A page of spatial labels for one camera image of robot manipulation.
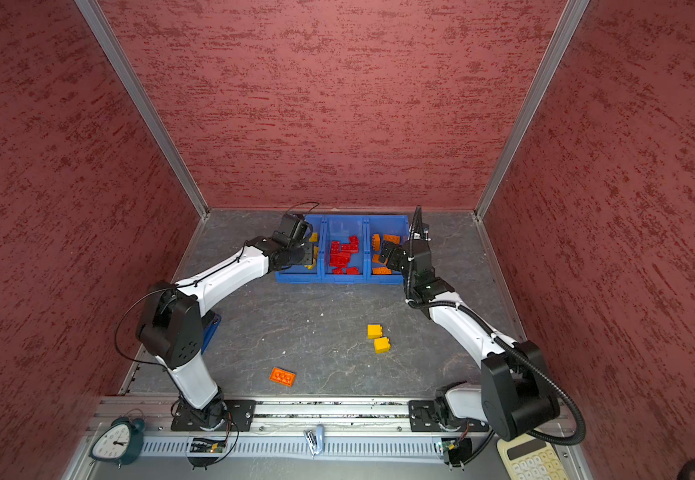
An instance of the clock face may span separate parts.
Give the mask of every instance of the clock face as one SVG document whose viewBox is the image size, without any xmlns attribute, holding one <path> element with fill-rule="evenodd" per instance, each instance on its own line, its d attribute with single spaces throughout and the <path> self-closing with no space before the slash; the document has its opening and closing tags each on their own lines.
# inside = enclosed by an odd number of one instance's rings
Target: clock face
<svg viewBox="0 0 695 480">
<path fill-rule="evenodd" d="M 130 431 L 126 424 L 112 427 L 92 447 L 92 455 L 100 460 L 115 460 L 129 447 Z"/>
</svg>

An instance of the dark gray work surface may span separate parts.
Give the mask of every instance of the dark gray work surface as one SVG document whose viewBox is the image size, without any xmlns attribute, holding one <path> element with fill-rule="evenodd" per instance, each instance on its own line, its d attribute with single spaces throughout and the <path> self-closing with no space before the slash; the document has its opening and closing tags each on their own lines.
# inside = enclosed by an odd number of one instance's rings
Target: dark gray work surface
<svg viewBox="0 0 695 480">
<path fill-rule="evenodd" d="M 270 235 L 280 212 L 214 210 L 186 276 L 233 255 L 245 240 Z M 436 272 L 486 321 L 515 336 L 492 280 L 471 214 L 423 214 Z M 401 286 L 292 285 L 274 275 L 219 302 L 222 316 L 204 355 L 230 395 L 431 396 L 479 370 L 442 327 L 403 302 Z M 391 351 L 378 355 L 366 325 L 380 323 Z M 273 367 L 297 374 L 292 388 L 271 382 Z M 175 392 L 158 367 L 143 365 L 130 391 Z"/>
<path fill-rule="evenodd" d="M 367 478 L 402 478 L 403 480 L 509 480 L 504 464 L 496 451 L 496 441 L 465 470 L 427 463 L 342 462 L 295 460 L 293 458 L 232 458 L 209 466 L 207 470 L 192 466 L 187 458 L 140 458 L 117 469 L 112 464 L 97 462 L 92 480 L 173 480 L 175 478 L 254 478 L 256 480 L 366 480 Z"/>
</svg>

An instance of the textured red wall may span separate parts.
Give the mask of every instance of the textured red wall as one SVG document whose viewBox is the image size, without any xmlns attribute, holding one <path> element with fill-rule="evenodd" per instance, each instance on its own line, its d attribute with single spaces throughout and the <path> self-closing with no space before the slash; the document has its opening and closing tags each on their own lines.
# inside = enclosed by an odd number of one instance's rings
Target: textured red wall
<svg viewBox="0 0 695 480">
<path fill-rule="evenodd" d="M 487 213 L 598 480 L 695 456 L 695 2 L 594 0 Z"/>
<path fill-rule="evenodd" d="M 197 218 L 72 0 L 0 2 L 0 478 L 59 477 Z"/>
<path fill-rule="evenodd" d="M 565 0 L 100 3 L 209 205 L 472 209 Z"/>
</svg>

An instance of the metal corner post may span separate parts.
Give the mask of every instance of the metal corner post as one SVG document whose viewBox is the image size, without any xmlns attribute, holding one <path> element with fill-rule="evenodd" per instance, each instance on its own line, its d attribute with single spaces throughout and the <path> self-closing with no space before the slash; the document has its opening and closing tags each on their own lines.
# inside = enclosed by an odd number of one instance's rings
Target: metal corner post
<svg viewBox="0 0 695 480">
<path fill-rule="evenodd" d="M 190 197 L 190 201 L 193 203 L 193 206 L 196 208 L 201 218 L 206 218 L 209 211 L 208 204 L 201 195 L 199 187 L 190 175 L 188 168 L 185 166 L 185 162 L 182 161 L 180 152 L 170 138 L 166 126 L 161 121 L 161 117 L 159 117 L 156 108 L 153 106 L 148 94 L 142 87 L 131 63 L 129 63 L 129 60 L 126 58 L 126 54 L 124 54 L 121 45 L 118 43 L 116 35 L 113 33 L 107 18 L 105 18 L 102 8 L 100 8 L 96 0 L 75 0 L 75 2 L 79 10 L 81 10 L 81 14 L 84 16 L 86 23 L 92 29 L 92 33 L 97 39 L 97 42 L 103 48 L 113 69 L 121 79 L 126 91 L 129 92 L 132 101 L 134 101 L 134 105 L 137 107 L 137 110 L 140 111 L 142 119 L 145 120 L 153 138 L 156 139 L 156 143 L 161 147 L 161 151 L 169 161 L 169 165 L 172 166 L 177 179 L 180 180 L 182 188 L 185 189 L 185 192 L 188 194 L 188 197 Z"/>
<path fill-rule="evenodd" d="M 526 93 L 521 110 L 515 119 L 513 129 L 505 142 L 505 148 L 502 150 L 502 154 L 499 155 L 494 172 L 492 172 L 487 187 L 478 201 L 478 206 L 476 206 L 476 216 L 481 220 L 486 216 L 496 191 L 499 189 L 499 184 L 502 183 L 507 169 L 513 162 L 513 156 L 518 150 L 526 130 L 529 128 L 529 124 L 545 95 L 545 91 L 547 91 L 548 85 L 550 85 L 550 81 L 553 80 L 555 70 L 561 62 L 566 47 L 569 46 L 569 42 L 577 29 L 579 20 L 583 17 L 588 2 L 589 0 L 569 0 L 561 13 L 561 18 L 555 26 L 553 37 L 547 45 L 542 62 L 539 63 L 534 80 L 529 86 L 529 91 Z"/>
</svg>

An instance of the orange block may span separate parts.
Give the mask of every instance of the orange block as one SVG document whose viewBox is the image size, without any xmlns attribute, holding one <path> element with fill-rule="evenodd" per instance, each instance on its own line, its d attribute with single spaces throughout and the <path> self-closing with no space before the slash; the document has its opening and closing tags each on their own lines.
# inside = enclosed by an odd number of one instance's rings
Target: orange block
<svg viewBox="0 0 695 480">
<path fill-rule="evenodd" d="M 286 370 L 281 370 L 279 368 L 274 368 L 273 372 L 270 374 L 270 379 L 273 382 L 280 383 L 285 386 L 292 386 L 295 383 L 296 375 L 292 372 L 287 372 Z"/>
</svg>

